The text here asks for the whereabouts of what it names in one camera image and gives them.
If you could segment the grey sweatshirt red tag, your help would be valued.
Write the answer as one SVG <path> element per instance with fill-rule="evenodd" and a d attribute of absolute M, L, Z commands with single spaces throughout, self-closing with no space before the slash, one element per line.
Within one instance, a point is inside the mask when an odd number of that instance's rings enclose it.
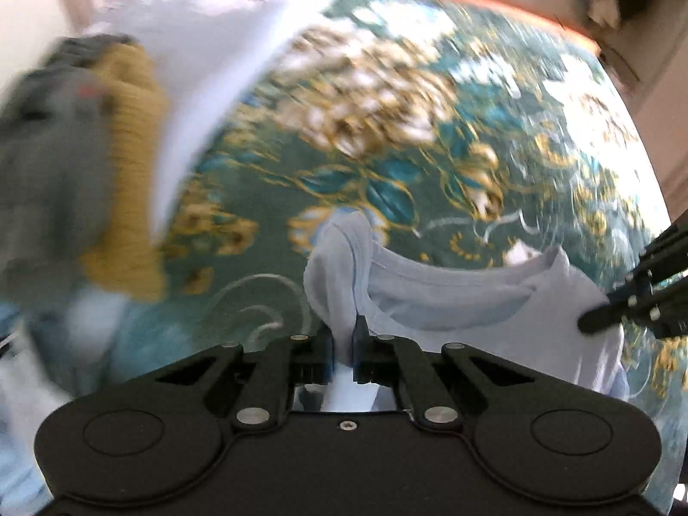
<path fill-rule="evenodd" d="M 2 106 L 1 292 L 11 301 L 67 289 L 107 226 L 112 97 L 93 68 L 128 43 L 64 39 Z"/>

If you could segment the mustard yellow knit sweater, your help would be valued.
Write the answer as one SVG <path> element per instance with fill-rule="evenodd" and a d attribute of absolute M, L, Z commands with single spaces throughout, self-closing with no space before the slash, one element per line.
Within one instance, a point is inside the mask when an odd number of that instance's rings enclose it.
<path fill-rule="evenodd" d="M 157 302 L 166 294 L 166 278 L 148 215 L 167 99 L 152 59 L 137 44 L 115 44 L 91 71 L 112 98 L 114 176 L 110 220 L 98 243 L 80 257 L 80 266 L 90 283 L 106 291 Z"/>

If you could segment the pale blue t-shirt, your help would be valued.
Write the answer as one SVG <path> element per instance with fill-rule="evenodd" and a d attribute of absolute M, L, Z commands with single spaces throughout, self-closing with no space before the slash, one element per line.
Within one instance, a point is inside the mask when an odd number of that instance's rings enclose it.
<path fill-rule="evenodd" d="M 358 317 L 365 317 L 372 333 L 412 339 L 427 352 L 462 342 L 597 393 L 629 397 L 621 367 L 623 330 L 578 330 L 578 318 L 606 296 L 559 246 L 501 268 L 432 267 L 381 246 L 365 215 L 354 212 L 318 235 L 303 286 L 311 309 L 334 336 L 336 369 L 324 393 L 325 411 L 392 405 L 387 391 L 353 381 Z"/>

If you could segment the teal floral blanket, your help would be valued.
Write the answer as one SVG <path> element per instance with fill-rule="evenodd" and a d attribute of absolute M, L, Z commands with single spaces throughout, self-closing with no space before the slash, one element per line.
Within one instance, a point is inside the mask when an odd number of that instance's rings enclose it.
<path fill-rule="evenodd" d="M 259 350 L 312 329 L 307 258 L 354 212 L 427 266 L 559 246 L 601 289 L 670 220 L 595 55 L 477 6 L 336 0 L 213 128 L 163 239 L 167 294 L 125 311 L 82 394 L 221 338 Z"/>

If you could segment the light blue floral quilt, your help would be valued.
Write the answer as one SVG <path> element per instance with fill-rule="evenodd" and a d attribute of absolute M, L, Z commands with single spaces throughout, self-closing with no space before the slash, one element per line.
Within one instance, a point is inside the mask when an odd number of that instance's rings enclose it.
<path fill-rule="evenodd" d="M 221 116 L 333 1 L 1 0 L 1 108 L 16 82 L 64 39 L 128 36 L 128 44 L 143 47 L 167 99 L 148 215 L 162 255 L 182 185 Z M 34 515 L 50 503 L 35 461 L 36 432 L 46 417 L 97 384 L 123 314 L 143 303 L 90 283 L 80 256 L 74 282 L 57 294 L 15 302 L 1 293 L 6 515 Z"/>

